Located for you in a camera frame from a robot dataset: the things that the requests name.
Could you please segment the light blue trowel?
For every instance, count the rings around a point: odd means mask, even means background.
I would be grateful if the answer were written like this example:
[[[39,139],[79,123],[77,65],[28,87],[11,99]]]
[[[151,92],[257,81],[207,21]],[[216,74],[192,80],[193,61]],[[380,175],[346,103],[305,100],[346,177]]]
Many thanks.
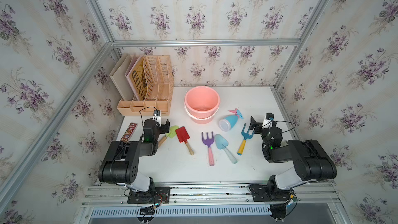
[[[231,163],[236,164],[238,160],[234,157],[234,155],[230,152],[228,149],[229,142],[220,134],[215,135],[215,142],[216,142],[216,147],[219,150],[223,150]]]

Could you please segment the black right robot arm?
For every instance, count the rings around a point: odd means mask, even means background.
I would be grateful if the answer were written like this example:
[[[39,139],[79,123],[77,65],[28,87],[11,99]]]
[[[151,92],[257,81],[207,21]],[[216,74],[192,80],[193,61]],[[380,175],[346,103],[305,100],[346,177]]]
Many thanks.
[[[287,171],[272,175],[267,182],[267,191],[274,193],[287,191],[306,182],[316,182],[334,179],[337,169],[329,155],[316,140],[289,140],[282,146],[283,131],[277,127],[273,115],[267,117],[266,124],[250,118],[249,129],[262,138],[262,152],[264,159],[269,163],[284,163],[292,161],[293,167]]]

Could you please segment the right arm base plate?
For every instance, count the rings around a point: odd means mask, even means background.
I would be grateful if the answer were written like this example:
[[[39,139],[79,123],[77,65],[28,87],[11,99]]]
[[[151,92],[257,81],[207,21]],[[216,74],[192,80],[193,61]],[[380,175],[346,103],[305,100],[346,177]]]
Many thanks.
[[[281,190],[275,185],[249,185],[249,191],[255,202],[289,202],[294,198],[292,190]]]

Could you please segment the teal fork yellow handle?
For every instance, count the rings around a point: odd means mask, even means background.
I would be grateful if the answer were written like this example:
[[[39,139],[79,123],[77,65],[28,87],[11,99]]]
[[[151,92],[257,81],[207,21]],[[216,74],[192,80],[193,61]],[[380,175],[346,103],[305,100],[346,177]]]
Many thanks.
[[[243,154],[247,140],[251,139],[254,136],[254,133],[255,132],[253,130],[250,130],[249,128],[246,128],[246,124],[244,124],[244,126],[242,128],[242,131],[241,131],[241,135],[243,137],[243,140],[242,140],[242,142],[241,142],[241,144],[239,146],[239,149],[237,151],[237,154],[239,156],[241,156]]]

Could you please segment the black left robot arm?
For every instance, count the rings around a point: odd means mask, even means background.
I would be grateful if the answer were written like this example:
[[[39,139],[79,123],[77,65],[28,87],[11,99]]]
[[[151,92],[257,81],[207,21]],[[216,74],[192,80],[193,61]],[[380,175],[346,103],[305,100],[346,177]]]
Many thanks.
[[[138,171],[141,157],[153,156],[159,148],[159,135],[170,130],[167,120],[160,124],[150,118],[143,124],[144,134],[139,141],[130,141],[136,123],[130,123],[119,141],[112,141],[98,172],[102,183],[124,186],[135,193],[154,193],[154,181]]]

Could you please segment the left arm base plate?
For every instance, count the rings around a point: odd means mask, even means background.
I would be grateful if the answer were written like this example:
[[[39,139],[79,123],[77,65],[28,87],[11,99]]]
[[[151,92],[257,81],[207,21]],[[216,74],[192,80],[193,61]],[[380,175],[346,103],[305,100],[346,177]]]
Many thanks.
[[[134,192],[130,190],[128,194],[128,204],[162,204],[169,203],[171,195],[171,187],[155,187],[149,191]]]

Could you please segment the green trowel wooden handle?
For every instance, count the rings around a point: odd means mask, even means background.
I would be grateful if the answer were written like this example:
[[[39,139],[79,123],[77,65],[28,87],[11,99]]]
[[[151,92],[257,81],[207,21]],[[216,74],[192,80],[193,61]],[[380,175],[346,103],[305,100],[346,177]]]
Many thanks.
[[[168,139],[168,138],[173,138],[176,136],[176,130],[179,128],[179,126],[171,126],[169,129],[169,132],[164,135],[164,137],[161,138],[161,140],[158,142],[159,147]]]

